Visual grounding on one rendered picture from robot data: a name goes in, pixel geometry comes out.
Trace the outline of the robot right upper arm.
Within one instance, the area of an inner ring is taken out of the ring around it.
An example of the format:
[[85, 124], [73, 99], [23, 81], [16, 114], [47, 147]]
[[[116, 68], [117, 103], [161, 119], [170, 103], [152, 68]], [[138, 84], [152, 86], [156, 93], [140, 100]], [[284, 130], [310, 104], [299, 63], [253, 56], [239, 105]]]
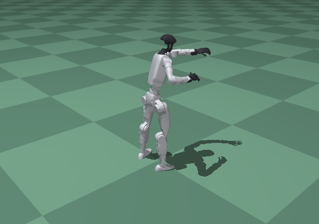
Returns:
[[163, 57], [162, 66], [165, 68], [168, 83], [170, 85], [174, 85], [176, 82], [172, 79], [172, 76], [173, 76], [172, 60], [169, 58]]

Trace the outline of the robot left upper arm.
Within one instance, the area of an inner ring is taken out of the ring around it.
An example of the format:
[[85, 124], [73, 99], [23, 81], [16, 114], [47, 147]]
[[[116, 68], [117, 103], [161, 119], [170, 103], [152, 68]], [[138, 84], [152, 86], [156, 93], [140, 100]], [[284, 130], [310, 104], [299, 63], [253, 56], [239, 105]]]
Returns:
[[171, 58], [175, 58], [175, 57], [177, 57], [177, 51], [176, 52], [167, 52], [167, 55], [168, 55], [168, 57], [170, 57], [171, 56]]

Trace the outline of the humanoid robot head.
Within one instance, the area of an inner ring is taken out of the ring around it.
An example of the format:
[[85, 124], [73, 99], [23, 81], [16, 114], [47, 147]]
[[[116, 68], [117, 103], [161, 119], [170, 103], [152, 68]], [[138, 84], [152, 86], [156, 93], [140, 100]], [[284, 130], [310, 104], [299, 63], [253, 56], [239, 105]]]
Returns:
[[[160, 39], [163, 40], [164, 43], [167, 45], [167, 49], [162, 48], [162, 50], [157, 54], [165, 55], [165, 53], [171, 52], [173, 44], [176, 43], [176, 39], [172, 35], [169, 35], [169, 34], [163, 35]], [[170, 48], [169, 48], [169, 46], [170, 46]]]

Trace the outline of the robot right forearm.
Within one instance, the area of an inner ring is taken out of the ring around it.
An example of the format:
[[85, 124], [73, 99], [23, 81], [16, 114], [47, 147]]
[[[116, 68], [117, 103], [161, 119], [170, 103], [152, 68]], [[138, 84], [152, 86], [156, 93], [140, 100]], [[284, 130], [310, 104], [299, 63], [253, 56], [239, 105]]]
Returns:
[[176, 82], [177, 85], [186, 84], [188, 83], [189, 80], [191, 80], [189, 76], [186, 76], [186, 77], [172, 76], [172, 79]]

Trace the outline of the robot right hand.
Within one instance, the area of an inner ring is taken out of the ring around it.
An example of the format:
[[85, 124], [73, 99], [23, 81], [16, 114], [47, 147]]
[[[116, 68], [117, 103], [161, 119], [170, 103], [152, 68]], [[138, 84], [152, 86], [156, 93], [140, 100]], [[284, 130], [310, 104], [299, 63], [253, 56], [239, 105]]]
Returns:
[[189, 74], [188, 76], [191, 78], [191, 80], [189, 80], [188, 83], [191, 82], [192, 80], [194, 80], [194, 81], [196, 81], [196, 80], [199, 81], [199, 80], [200, 80], [199, 77], [198, 77], [195, 73], [192, 74], [192, 73], [190, 72], [190, 74]]

